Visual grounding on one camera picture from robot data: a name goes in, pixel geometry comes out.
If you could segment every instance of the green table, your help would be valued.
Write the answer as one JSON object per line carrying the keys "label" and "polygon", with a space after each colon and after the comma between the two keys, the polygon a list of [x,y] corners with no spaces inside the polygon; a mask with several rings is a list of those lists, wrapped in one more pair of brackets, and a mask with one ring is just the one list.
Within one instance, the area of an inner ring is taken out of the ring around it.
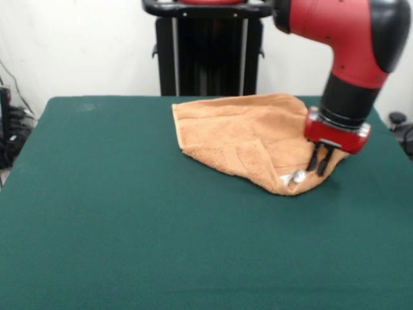
{"label": "green table", "polygon": [[50,101],[0,194],[0,309],[413,309],[413,167],[376,113],[287,198],[181,153],[191,99]]}

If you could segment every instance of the metal bar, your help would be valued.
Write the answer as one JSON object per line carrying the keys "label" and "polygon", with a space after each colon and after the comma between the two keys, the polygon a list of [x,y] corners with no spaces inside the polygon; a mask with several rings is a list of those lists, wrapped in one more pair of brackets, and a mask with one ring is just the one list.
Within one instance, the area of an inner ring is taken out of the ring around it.
{"label": "metal bar", "polygon": [[180,96],[179,84],[179,47],[178,47],[178,20],[172,18],[172,37],[174,38],[174,67],[175,67],[175,88],[176,96]]}
{"label": "metal bar", "polygon": [[247,58],[247,39],[248,39],[248,19],[243,20],[243,33],[241,40],[241,64],[239,70],[239,95],[244,94],[244,81],[245,81],[245,61]]}

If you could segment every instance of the orange towel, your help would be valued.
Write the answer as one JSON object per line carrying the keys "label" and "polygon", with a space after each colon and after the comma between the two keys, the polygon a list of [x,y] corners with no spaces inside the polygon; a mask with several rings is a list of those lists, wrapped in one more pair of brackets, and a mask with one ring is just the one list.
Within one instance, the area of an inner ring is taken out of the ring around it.
{"label": "orange towel", "polygon": [[[283,176],[306,169],[314,149],[303,135],[307,108],[288,94],[200,100],[172,105],[172,112],[184,154],[274,194],[313,189],[347,155],[336,150],[322,178],[309,172],[301,183],[283,181]],[[322,148],[319,160],[326,153]]]}

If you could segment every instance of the white wall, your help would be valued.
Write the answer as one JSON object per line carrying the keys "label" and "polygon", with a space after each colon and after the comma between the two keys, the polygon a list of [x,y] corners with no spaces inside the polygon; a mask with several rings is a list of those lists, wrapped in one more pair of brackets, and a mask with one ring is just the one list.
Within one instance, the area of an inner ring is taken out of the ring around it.
{"label": "white wall", "polygon": [[[140,0],[0,0],[0,8],[0,57],[37,114],[54,96],[159,94],[155,17]],[[264,24],[258,92],[322,93],[329,47],[283,34],[271,18]],[[391,110],[413,118],[412,38],[378,98],[384,118]]]}

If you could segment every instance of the black stand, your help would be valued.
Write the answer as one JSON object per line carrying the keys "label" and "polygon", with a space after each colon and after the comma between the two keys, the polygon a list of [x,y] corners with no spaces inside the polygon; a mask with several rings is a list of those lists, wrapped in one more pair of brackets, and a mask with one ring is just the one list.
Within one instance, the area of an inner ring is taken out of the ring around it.
{"label": "black stand", "polygon": [[154,50],[158,54],[162,96],[256,93],[263,35],[259,18],[270,15],[268,3],[165,5],[144,0],[146,11],[164,16],[156,21]]}

